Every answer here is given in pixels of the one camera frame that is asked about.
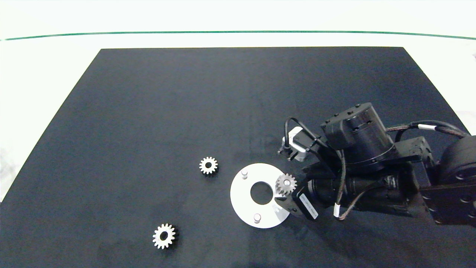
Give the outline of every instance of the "metal gear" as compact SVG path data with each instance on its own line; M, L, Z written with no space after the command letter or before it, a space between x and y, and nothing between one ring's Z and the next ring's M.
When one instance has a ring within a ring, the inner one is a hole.
M172 225L169 225L168 223L166 223L165 225L162 224L162 226L157 227L157 230L154 231L155 234L152 236L154 240L152 240L152 242L155 243L154 245L157 248L164 249L165 247L169 247L169 245L172 245L172 240L175 239L174 230L175 228L173 228ZM165 239L162 239L160 236L164 232L167 233L167 237L165 237Z
M203 160L200 161L200 171L204 175L216 173L218 171L218 161L210 156L203 158Z
M283 174L276 180L276 191L282 195L289 195L296 189L297 183L295 178L289 174Z

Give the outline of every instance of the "white label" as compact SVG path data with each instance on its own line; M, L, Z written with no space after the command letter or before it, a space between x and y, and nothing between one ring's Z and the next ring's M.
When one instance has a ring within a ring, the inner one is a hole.
M302 203L304 204L304 206L307 208L307 211L309 211L309 213L311 214L311 216L316 219L319 214L317 213L317 211L314 209L314 207L311 205L311 202L309 202L309 199L306 197L305 194L302 194L299 196L299 199L301 199Z

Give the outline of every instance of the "black mat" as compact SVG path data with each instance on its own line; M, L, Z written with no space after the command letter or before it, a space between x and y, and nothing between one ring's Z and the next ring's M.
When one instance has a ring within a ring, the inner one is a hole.
M1 204L1 267L474 267L475 229L353 212L256 229L229 188L276 154L293 115L319 132L372 102L385 125L437 119L464 129L403 48L101 50ZM438 158L454 139L424 134ZM204 178L201 158L219 160ZM152 243L180 229L171 250Z

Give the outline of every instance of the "gear center hole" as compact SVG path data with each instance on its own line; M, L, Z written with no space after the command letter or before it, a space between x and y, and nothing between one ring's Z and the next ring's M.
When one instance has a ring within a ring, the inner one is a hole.
M265 182L253 184L250 194L253 201L260 205L266 205L273 199L273 189Z
M165 231L160 234L160 240L162 240L162 241L164 241L168 237L169 237L169 234Z

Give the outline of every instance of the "cable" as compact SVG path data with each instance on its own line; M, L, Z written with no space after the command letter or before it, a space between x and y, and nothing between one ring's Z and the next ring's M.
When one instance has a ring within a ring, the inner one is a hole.
M341 172L340 172L340 184L339 184L339 191L337 192L337 199L336 204L340 205L340 200L342 199L342 194L344 193L344 185L346 184L346 158L344 156L344 151L339 150L338 156L340 157L340 161L342 164Z
M357 201L366 193L368 192L369 190L372 190L372 189L376 189L376 188L380 188L380 187L383 187L384 185L382 185L382 180L378 180L372 184L370 184L369 186L367 186L362 192L360 192L360 194L358 194L354 200L352 200L352 202L350 202L349 204L349 207L347 208L347 210L341 215L339 216L337 219L338 220L345 220L347 215L350 213L350 211L355 207Z
M438 132L442 132L445 134L450 134L456 136L458 138L464 138L466 136L470 136L469 133L462 131L461 129L457 128L456 126L446 123L443 121L438 120L419 120L413 121L408 124L401 124L392 126L386 129L387 132L397 131L395 135L395 142L399 142L402 139L403 133L411 128L420 128L426 130L435 130Z
M459 131L459 132L464 132L461 129L457 128L455 125L452 125L450 123L446 123L446 122L443 122L443 121L438 121L438 120L413 121L413 122L410 123L410 126L418 125L418 124L430 124L430 125L437 125L437 126L445 126L445 127L452 128L452 129L454 129L456 131Z
M311 138L313 140L315 140L320 146L322 147L325 147L325 148L328 148L329 146L327 144L325 144L323 141L321 141L319 138L316 137L316 135L314 133L312 133L312 131L310 131L306 125L304 125L301 121L299 121L297 118L295 117L288 117L288 119L286 120L286 122L284 123L284 148L285 149L289 149L291 146L289 146L289 132L288 132L288 125L289 125L289 121L294 121L296 122L296 124L298 124L300 127L302 127L302 129L309 135L311 136Z

